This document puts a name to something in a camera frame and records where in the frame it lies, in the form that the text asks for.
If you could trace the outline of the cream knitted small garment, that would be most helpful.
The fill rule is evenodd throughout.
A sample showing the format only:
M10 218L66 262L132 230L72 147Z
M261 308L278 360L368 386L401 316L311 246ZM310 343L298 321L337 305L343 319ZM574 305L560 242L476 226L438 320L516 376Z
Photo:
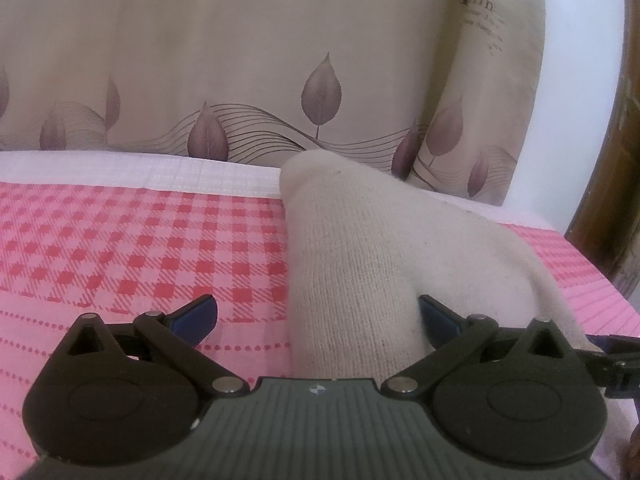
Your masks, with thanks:
M280 194L296 378L384 380L423 359L424 295L506 327L550 318L589 348L550 271L498 223L326 151L286 162Z

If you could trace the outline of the pink checked bed sheet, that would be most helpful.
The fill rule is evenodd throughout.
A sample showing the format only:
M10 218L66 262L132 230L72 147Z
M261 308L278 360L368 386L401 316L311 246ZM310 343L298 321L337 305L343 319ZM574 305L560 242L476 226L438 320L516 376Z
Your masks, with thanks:
M363 424L330 428L333 400L284 382L286 234L273 168L169 156L15 152L1 157L1 474L34 460L21 406L70 323L127 322L213 294L219 326L203 352L247 378L271 377L318 425L288 446L293 479L451 478L462 456L437 442L408 456Z

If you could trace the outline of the beige leaf print curtain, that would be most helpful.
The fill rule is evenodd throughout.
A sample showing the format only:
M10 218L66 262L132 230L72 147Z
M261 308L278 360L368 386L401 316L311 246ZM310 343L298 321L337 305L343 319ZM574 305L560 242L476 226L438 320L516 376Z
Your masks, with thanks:
M499 205L544 0L1 0L1 146L279 167L322 148Z

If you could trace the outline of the brown wooden door frame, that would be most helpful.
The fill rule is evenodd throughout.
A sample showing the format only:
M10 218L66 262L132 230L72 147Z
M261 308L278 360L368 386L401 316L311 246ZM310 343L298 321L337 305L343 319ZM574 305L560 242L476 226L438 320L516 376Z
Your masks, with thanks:
M623 297L639 297L639 0L625 0L612 115L566 237Z

